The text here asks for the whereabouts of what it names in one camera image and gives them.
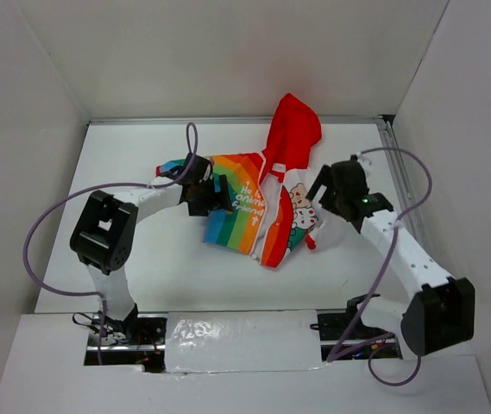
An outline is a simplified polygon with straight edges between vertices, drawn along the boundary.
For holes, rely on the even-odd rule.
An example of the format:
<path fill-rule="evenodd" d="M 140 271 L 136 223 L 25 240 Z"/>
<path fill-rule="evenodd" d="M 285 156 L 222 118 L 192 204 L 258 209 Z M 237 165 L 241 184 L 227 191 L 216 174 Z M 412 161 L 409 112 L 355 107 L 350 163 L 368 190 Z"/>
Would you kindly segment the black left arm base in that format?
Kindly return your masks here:
<path fill-rule="evenodd" d="M 76 312 L 72 323 L 87 329 L 86 366 L 140 366 L 147 373 L 166 370 L 165 348 L 167 315 L 132 310 L 129 317 L 118 322 L 99 314 Z"/>

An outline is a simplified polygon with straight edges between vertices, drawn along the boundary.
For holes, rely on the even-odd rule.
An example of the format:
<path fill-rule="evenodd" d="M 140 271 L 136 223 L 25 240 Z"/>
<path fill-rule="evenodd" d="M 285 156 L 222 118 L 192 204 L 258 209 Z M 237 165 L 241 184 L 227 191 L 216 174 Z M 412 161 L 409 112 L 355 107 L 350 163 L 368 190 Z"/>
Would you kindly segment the rainbow white red kids jacket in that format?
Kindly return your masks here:
<path fill-rule="evenodd" d="M 262 151 L 210 156 L 213 177 L 228 180 L 233 211 L 210 212 L 204 242 L 273 269 L 301 243 L 315 248 L 310 233 L 320 216 L 306 195 L 311 150 L 321 139 L 317 114 L 288 93 L 274 112 Z"/>

